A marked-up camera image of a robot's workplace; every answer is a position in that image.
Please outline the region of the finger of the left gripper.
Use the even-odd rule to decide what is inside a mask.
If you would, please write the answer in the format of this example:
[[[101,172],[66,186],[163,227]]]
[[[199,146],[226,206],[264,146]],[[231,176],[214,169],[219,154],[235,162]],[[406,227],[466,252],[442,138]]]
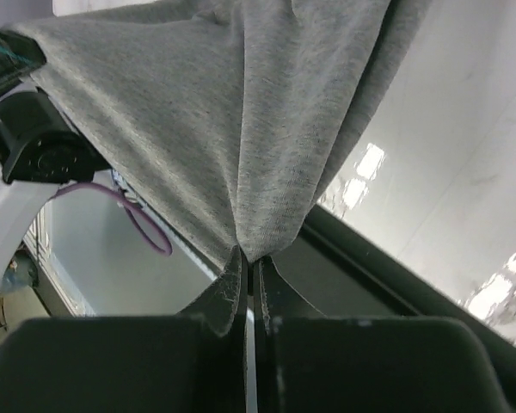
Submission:
[[[46,57],[35,40],[0,29],[0,98],[45,63]]]

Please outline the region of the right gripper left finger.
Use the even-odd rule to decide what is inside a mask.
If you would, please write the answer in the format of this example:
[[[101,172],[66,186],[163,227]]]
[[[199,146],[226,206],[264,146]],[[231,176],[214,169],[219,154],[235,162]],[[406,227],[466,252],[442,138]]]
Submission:
[[[0,346],[0,412],[243,412],[246,259],[175,315],[34,318]]]

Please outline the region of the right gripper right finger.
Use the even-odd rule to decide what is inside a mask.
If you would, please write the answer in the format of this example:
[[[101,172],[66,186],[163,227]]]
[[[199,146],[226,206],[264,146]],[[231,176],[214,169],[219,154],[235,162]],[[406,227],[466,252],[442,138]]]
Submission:
[[[260,412],[508,412],[486,350],[446,317],[326,317],[253,267]]]

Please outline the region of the grey t-shirt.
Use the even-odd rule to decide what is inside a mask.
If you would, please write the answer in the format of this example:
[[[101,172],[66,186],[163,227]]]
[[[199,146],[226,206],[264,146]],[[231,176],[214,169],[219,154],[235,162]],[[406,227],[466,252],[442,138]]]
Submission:
[[[18,22],[33,80],[222,267],[292,243],[367,128],[427,1],[155,1]]]

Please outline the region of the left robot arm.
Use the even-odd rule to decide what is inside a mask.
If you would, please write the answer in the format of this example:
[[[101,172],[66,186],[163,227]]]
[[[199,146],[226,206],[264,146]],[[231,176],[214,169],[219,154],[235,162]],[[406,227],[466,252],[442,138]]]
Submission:
[[[45,64],[35,40],[0,29],[0,286],[41,208],[64,185],[110,167],[31,80]]]

